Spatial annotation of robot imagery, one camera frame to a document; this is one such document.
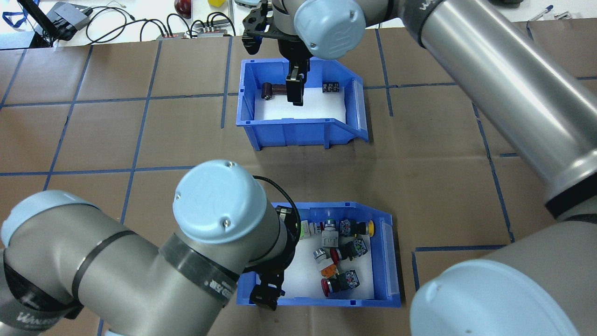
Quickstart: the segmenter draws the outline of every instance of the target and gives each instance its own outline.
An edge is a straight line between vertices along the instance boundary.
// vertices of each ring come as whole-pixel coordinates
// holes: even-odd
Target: electrical component
[[[327,82],[321,86],[324,93],[335,93],[340,92],[340,83],[338,82]]]
[[[324,278],[329,278],[338,273],[338,268],[331,258],[328,258],[324,249],[313,251],[313,259],[317,262],[317,270]]]
[[[355,289],[360,284],[355,270],[346,271],[329,279],[321,279],[321,289],[323,290],[325,297],[329,297],[332,293]]]
[[[261,99],[270,100],[274,94],[286,94],[285,84],[265,82],[261,85]]]
[[[340,235],[344,237],[355,236],[357,234],[366,234],[373,237],[375,233],[375,224],[373,221],[356,222],[352,219],[342,219],[340,221]]]
[[[314,234],[321,233],[321,226],[319,223],[310,223],[309,221],[301,222],[301,233],[300,238],[308,238]]]
[[[362,238],[357,238],[352,242],[346,243],[337,249],[330,249],[330,257],[334,264],[338,264],[341,260],[358,258],[367,254],[369,250]]]
[[[228,30],[226,30],[226,29],[214,29],[213,27],[211,27],[209,29],[203,29],[203,30],[193,30],[193,32],[197,34],[197,35],[193,36],[193,37],[196,37],[196,38],[230,36],[228,34]]]
[[[328,218],[324,222],[324,230],[321,231],[321,246],[325,248],[338,247],[338,230],[336,220]]]

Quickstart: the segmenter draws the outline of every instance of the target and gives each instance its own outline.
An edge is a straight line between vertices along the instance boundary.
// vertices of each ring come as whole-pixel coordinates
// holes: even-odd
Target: black cable
[[[284,198],[290,203],[290,206],[292,207],[294,213],[297,216],[297,226],[296,226],[296,235],[294,236],[294,245],[296,246],[296,244],[299,243],[299,238],[300,238],[300,214],[299,214],[299,210],[297,209],[296,204],[294,204],[293,200],[290,198],[290,196],[286,193],[286,191],[284,191],[284,189],[282,189],[282,187],[280,187],[276,182],[265,178],[263,176],[259,176],[259,175],[253,175],[254,179],[257,180],[262,180],[265,181],[269,184],[271,184],[274,188],[276,188],[281,194],[282,196],[284,196]]]
[[[168,27],[166,27],[166,25],[164,24],[164,22],[160,19],[151,19],[151,21],[157,21],[160,23],[160,25],[162,25],[162,27],[164,28],[164,33],[168,33]]]
[[[226,20],[228,20],[228,22],[230,23],[230,27],[232,27],[232,32],[234,33],[234,36],[236,36],[236,29],[234,28],[234,23],[232,22],[232,20],[231,20],[231,19],[230,19],[230,18],[229,18],[229,17],[228,17],[226,14],[224,14],[224,13],[222,13],[222,12],[213,12],[213,13],[210,13],[210,14],[214,14],[214,15],[211,17],[211,21],[210,21],[210,22],[211,22],[211,24],[210,24],[210,25],[211,25],[212,27],[214,26],[214,19],[215,19],[216,17],[218,17],[218,16],[222,16],[222,17],[224,17]]]
[[[159,24],[157,24],[157,23],[155,23],[155,22],[154,22],[155,20],[156,20],[156,19],[150,19],[150,20],[147,20],[147,21],[145,21],[145,23],[143,24],[143,26],[141,26],[141,31],[139,32],[139,42],[143,42],[143,28],[145,28],[145,26],[146,26],[148,23],[153,23],[153,24],[155,24],[155,25],[158,27],[158,29],[159,29],[159,33],[160,33],[160,35],[162,35],[162,37],[163,37],[163,38],[164,38],[164,37],[166,37],[166,36],[164,35],[164,31],[163,31],[163,30],[162,30],[162,28],[159,26]]]
[[[212,15],[214,15],[215,13],[218,13],[218,12],[213,12],[213,13],[209,13],[209,14],[207,14],[207,20],[206,20],[206,22],[207,22],[207,23],[209,23],[209,22],[210,22],[210,17],[211,17]]]
[[[170,33],[170,36],[172,36],[172,28],[170,28],[170,17],[172,16],[177,16],[180,18],[180,20],[182,20],[182,22],[184,22],[184,25],[187,26],[187,30],[186,31],[190,31],[190,27],[189,24],[186,22],[186,20],[184,19],[184,17],[176,14],[176,13],[170,13],[168,14],[168,16],[166,17],[166,25],[168,26],[168,32]]]
[[[109,33],[105,34],[104,36],[102,36],[102,37],[100,37],[100,38],[98,38],[98,39],[96,39],[96,40],[91,40],[91,42],[89,42],[87,45],[91,45],[91,44],[94,44],[94,43],[96,43],[98,40],[101,40],[101,39],[105,38],[106,36],[108,36],[108,35],[110,35],[110,34],[114,33],[114,32],[115,32],[115,31],[117,31],[118,29],[123,29],[124,27],[130,26],[130,25],[132,25],[133,23],[138,23],[138,22],[147,22],[147,21],[150,21],[150,20],[147,20],[147,19],[141,19],[141,20],[135,20],[135,21],[133,21],[133,22],[128,22],[128,23],[125,23],[125,24],[124,24],[124,25],[122,25],[122,26],[118,26],[118,27],[116,27],[116,28],[112,29],[112,30],[111,30]]]
[[[198,32],[198,31],[196,31],[196,30],[193,30],[193,28],[195,27],[195,23],[200,23],[200,24],[201,24],[201,26],[203,26],[203,28],[205,28],[205,22],[203,22],[203,21],[201,21],[201,20],[195,20],[195,21],[193,21],[193,23],[191,23],[191,24],[190,24],[191,31],[189,31],[189,36],[190,36],[191,38],[193,38],[193,32],[196,32],[196,33],[197,33],[197,35],[195,35],[195,37],[198,37],[198,36],[199,36],[199,32]]]
[[[123,10],[122,8],[118,8],[118,7],[108,7],[108,6],[97,6],[95,8],[103,8],[102,10],[100,10],[99,12],[97,12],[92,18],[90,18],[89,23],[87,23],[87,27],[85,27],[85,35],[87,36],[87,39],[89,41],[92,41],[91,43],[107,43],[107,42],[111,42],[115,39],[117,39],[120,35],[122,35],[122,33],[124,32],[124,27],[126,26],[121,26],[121,31],[118,32],[118,34],[116,34],[115,36],[113,36],[111,39],[105,40],[105,41],[101,41],[102,38],[106,37],[107,35],[99,38],[99,39],[95,39],[93,40],[90,36],[89,36],[89,27],[91,26],[92,22],[96,19],[96,17],[98,15],[100,15],[101,13],[105,12],[105,11],[109,11],[109,10],[113,10],[118,12],[120,15],[122,15],[122,17],[124,18],[124,24],[128,23],[128,19],[127,19],[127,14],[128,16],[131,18],[131,20],[135,21],[135,17],[132,16],[129,12]]]
[[[203,28],[205,28],[205,22],[203,22],[203,21],[201,21],[201,20],[195,20],[195,21],[193,21],[193,23],[191,23],[191,25],[190,25],[190,26],[191,26],[191,27],[194,27],[194,26],[195,26],[195,23],[200,23],[200,24],[201,24],[201,26],[203,26]]]

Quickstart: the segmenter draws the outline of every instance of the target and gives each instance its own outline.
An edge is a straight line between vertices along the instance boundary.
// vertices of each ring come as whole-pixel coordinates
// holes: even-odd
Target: black device
[[[93,12],[91,7],[56,2],[46,15],[33,0],[17,1],[38,23],[35,32],[46,41],[70,41],[78,30],[89,23],[89,15]]]

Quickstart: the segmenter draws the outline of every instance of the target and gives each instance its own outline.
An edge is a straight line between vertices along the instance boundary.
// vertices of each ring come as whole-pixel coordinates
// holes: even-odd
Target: blue tape line
[[[75,97],[73,101],[79,96],[79,91],[81,90],[81,85],[83,84],[83,77],[85,76],[85,72],[87,71],[87,66],[89,65],[89,61],[91,60],[91,53],[93,52],[93,45],[89,47],[89,52],[87,53],[87,60],[85,60],[85,65],[83,66],[83,71],[81,72],[81,77],[79,78],[79,83],[77,84],[75,90]],[[56,147],[56,152],[54,153],[54,158],[52,159],[52,165],[50,165],[50,172],[48,174],[48,178],[45,179],[44,190],[48,189],[48,185],[50,184],[50,178],[52,177],[52,172],[54,171],[54,167],[56,166],[56,161],[58,160],[58,154],[60,153],[60,148],[62,148],[62,143],[64,141],[64,135],[66,134],[66,129],[69,127],[70,118],[73,114],[73,110],[75,109],[75,104],[70,105],[69,114],[66,117],[66,122],[64,123],[64,127],[62,128],[62,134],[60,135],[60,140],[58,141],[58,146]]]
[[[97,335],[101,336],[101,332],[104,330],[104,320],[100,319],[100,324],[97,325]]]
[[[226,98],[228,96],[228,76],[230,75],[230,58],[232,57],[232,38],[228,40],[228,57],[226,59],[226,78],[224,79],[224,99],[222,100],[222,117],[220,128],[223,129],[226,124]]]
[[[159,96],[159,97],[151,97],[149,100],[205,98],[205,97],[222,97],[222,96],[224,96],[223,93],[206,93],[206,94],[192,94],[190,96]]]
[[[50,106],[50,105],[73,105],[75,102],[47,102],[47,103],[18,103],[6,104],[7,108],[30,107],[30,106]]]
[[[417,256],[414,254],[414,252],[411,252],[411,255],[413,256],[414,289],[418,291],[421,285],[418,281]]]
[[[135,168],[135,172],[160,172],[163,170],[190,170],[196,166],[164,166],[164,167],[145,167]],[[111,174],[111,173],[130,173],[130,168],[126,169],[95,169],[95,170],[65,170],[62,172],[10,172],[0,173],[0,176],[43,176],[43,175],[92,175],[92,174]]]
[[[440,251],[484,251],[499,250],[505,245],[474,245],[474,246],[429,246],[415,248],[415,252],[440,252]]]
[[[27,53],[27,49],[24,49],[21,53],[21,58],[19,58],[19,62],[17,63],[17,67],[14,68],[13,76],[10,78],[10,82],[8,83],[8,87],[6,88],[6,92],[4,93],[4,97],[2,97],[2,101],[0,102],[0,108],[4,107],[4,103],[6,102],[6,98],[8,98],[8,93],[10,89],[13,87],[14,80],[17,78],[17,74],[19,69],[21,68],[21,64],[23,64],[23,59],[25,58],[25,54]]]
[[[377,38],[377,48],[379,49],[379,57],[381,58],[381,69],[383,70],[383,82],[386,85],[387,108],[390,112],[390,117],[393,117],[394,110],[392,108],[392,96],[390,95],[389,82],[387,79],[386,58],[383,55],[383,47],[381,45],[381,37],[379,36],[379,29],[375,30],[375,36]]]
[[[67,170],[64,172],[48,172],[49,175],[84,175],[84,174],[110,174],[130,173],[130,169],[94,169],[94,170]]]
[[[535,39],[533,38],[533,32],[531,31],[531,27],[529,27],[529,23],[531,22],[527,21],[527,35],[531,40],[535,41]]]
[[[208,94],[193,94],[191,96],[159,96],[151,97],[149,100],[163,100],[163,99],[184,99],[184,98],[204,98],[204,97],[222,97],[223,93],[208,93]],[[117,98],[117,99],[96,99],[96,100],[77,100],[76,102],[47,102],[47,103],[19,103],[6,104],[5,107],[19,107],[19,106],[47,106],[47,105],[71,105],[71,104],[92,104],[92,103],[117,103],[117,102],[139,102],[147,100],[146,97],[135,98]]]
[[[402,84],[402,85],[394,85],[396,88],[406,88],[406,87],[420,87],[420,86],[457,86],[458,84],[454,82],[450,83],[420,83],[420,84]]]
[[[131,195],[133,187],[133,178],[135,176],[135,168],[137,167],[137,159],[139,158],[139,149],[141,148],[141,139],[143,138],[143,130],[145,128],[145,120],[147,119],[147,110],[149,109],[149,102],[151,101],[151,92],[153,90],[153,82],[155,81],[155,74],[158,70],[159,54],[162,51],[162,41],[158,42],[158,50],[155,55],[155,63],[153,64],[153,72],[151,74],[151,81],[149,82],[149,89],[147,90],[147,97],[145,99],[145,107],[143,109],[143,118],[141,119],[141,126],[139,127],[139,135],[137,136],[137,146],[135,148],[135,155],[133,157],[133,165],[131,166],[131,175],[128,178],[127,193],[124,197],[124,205],[122,206],[122,214],[120,216],[120,224],[124,224],[124,218],[127,214],[128,199]]]
[[[147,168],[136,168],[135,172],[159,172],[162,170],[189,170],[195,166],[171,166],[171,167],[147,167]]]
[[[386,58],[383,55],[383,47],[381,46],[381,37],[379,36],[379,29],[375,30],[375,36],[377,38],[377,48],[379,49],[379,56],[381,58],[381,69],[383,70],[383,82],[387,86],[389,84],[389,82],[387,80]]]
[[[365,87],[363,87],[363,90],[378,90],[381,88],[389,88],[389,86],[388,85],[365,86]]]
[[[500,181],[497,178],[496,173],[496,165],[493,163],[493,159],[491,158],[491,152],[489,150],[489,143],[487,142],[487,137],[485,136],[485,130],[483,130],[483,124],[481,123],[481,118],[479,116],[479,110],[475,104],[473,105],[473,111],[475,112],[475,117],[477,119],[477,125],[479,126],[479,132],[481,132],[481,137],[483,138],[483,144],[485,145],[485,152],[487,154],[487,160],[489,161],[489,165],[491,167],[491,174],[493,175],[493,182],[496,185],[497,197],[500,199],[500,206],[501,212],[504,216],[504,221],[506,222],[506,228],[508,230],[508,235],[510,236],[510,242],[513,243],[515,241],[514,234],[510,229],[510,217],[508,216],[508,211],[506,209],[506,202],[504,201],[504,195],[501,192]]]
[[[390,117],[394,116],[394,108],[392,107],[392,96],[390,95],[390,89],[386,89],[386,97],[387,97],[387,108],[390,111]]]
[[[20,172],[20,173],[0,173],[0,176],[41,176],[48,175],[48,172]]]

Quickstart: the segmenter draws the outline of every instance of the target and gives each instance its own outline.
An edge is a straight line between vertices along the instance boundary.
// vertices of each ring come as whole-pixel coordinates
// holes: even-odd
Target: blue plastic bin
[[[288,203],[273,203],[273,206],[290,206]],[[308,297],[280,297],[279,306],[336,306],[336,307],[394,307],[399,308],[400,290],[398,270],[394,252],[392,216],[355,202],[334,203],[296,203],[301,219],[309,222],[321,222],[327,218],[350,218],[356,221],[373,220],[375,234],[371,237],[371,260],[373,264],[374,299],[370,300],[335,300],[311,299]],[[253,306],[249,297],[258,277],[250,272],[241,275],[238,281],[236,303]]]
[[[255,120],[255,98],[258,95],[261,99],[261,85],[284,83],[287,74],[286,59],[242,61],[236,125],[244,127],[256,151],[266,146],[291,145],[323,145],[328,149],[354,138],[369,142],[363,80],[335,60],[311,59],[305,87],[321,88],[324,82],[339,82],[344,88],[346,124],[333,118]]]

